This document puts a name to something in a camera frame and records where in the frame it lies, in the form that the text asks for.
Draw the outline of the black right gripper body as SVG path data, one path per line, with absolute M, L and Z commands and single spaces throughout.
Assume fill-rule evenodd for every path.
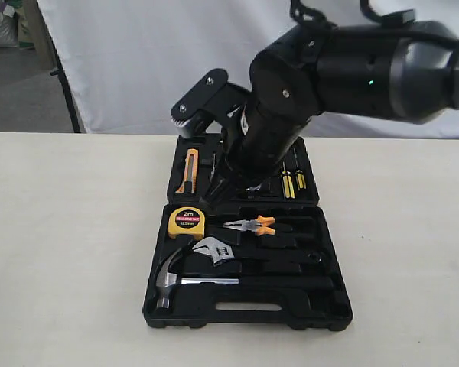
M 201 206 L 218 206 L 246 188 L 264 184 L 275 173 L 274 154 L 239 152 L 221 157 L 216 173 L 201 196 Z

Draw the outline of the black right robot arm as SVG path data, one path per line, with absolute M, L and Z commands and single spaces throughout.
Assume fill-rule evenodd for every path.
M 298 25 L 256 54 L 249 78 L 250 91 L 229 99 L 205 206 L 272 176 L 325 112 L 422 125 L 459 110 L 459 37 L 438 21 L 396 29 Z

